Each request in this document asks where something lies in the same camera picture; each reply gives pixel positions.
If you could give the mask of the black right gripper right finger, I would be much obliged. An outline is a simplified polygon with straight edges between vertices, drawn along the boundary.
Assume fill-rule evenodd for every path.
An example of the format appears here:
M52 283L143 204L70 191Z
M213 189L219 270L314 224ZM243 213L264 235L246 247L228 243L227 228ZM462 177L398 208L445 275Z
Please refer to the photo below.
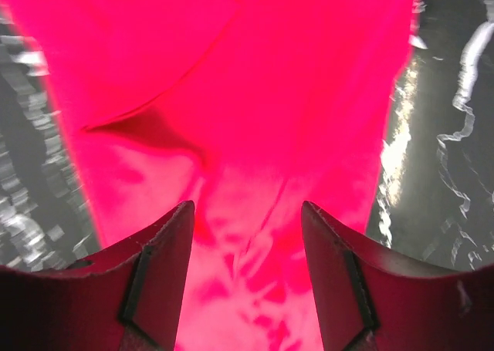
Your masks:
M312 202L306 260L326 350L491 350L493 268L457 272L403 255Z

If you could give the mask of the magenta t shirt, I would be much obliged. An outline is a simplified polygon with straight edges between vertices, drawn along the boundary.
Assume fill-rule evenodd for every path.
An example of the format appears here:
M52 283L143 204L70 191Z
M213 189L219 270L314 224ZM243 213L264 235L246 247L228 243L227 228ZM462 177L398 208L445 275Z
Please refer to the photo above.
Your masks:
M300 227L364 232L414 0L1 0L103 247L196 204L180 350L323 347Z

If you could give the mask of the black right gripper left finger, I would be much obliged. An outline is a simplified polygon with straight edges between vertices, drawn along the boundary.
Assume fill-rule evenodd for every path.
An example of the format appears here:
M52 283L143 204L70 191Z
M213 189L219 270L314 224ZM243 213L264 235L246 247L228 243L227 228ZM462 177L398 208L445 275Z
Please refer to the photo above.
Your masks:
M172 350L195 205L63 270L1 269L3 350Z

